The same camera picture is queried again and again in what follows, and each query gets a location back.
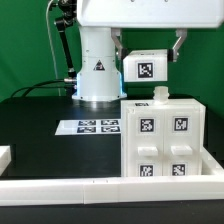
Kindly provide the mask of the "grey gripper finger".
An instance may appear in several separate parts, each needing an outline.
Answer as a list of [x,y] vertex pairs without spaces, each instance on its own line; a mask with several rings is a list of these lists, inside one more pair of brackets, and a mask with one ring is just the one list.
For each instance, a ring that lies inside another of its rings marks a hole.
[[111,29],[111,38],[114,42],[116,48],[116,55],[119,60],[123,60],[127,55],[127,49],[123,46],[121,41],[121,29],[112,28]]
[[186,29],[177,29],[176,30],[177,40],[174,43],[173,47],[168,50],[168,61],[176,62],[179,57],[179,49],[183,45],[184,41],[187,38],[187,30]]

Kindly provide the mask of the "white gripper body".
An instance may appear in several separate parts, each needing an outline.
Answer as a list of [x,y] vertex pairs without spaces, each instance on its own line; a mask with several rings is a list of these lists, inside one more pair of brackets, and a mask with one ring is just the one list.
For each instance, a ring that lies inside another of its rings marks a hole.
[[77,0],[81,26],[112,28],[217,28],[224,0]]

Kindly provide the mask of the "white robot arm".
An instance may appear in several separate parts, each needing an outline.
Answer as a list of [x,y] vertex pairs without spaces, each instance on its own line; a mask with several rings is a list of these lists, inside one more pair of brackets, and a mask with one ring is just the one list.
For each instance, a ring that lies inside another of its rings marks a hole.
[[[189,28],[224,23],[224,0],[58,0],[58,6],[64,26],[79,26],[82,67],[69,73],[77,79],[73,97],[86,102],[123,98],[123,82],[165,81]],[[124,28],[175,29],[177,42],[169,50],[126,53],[118,39]]]

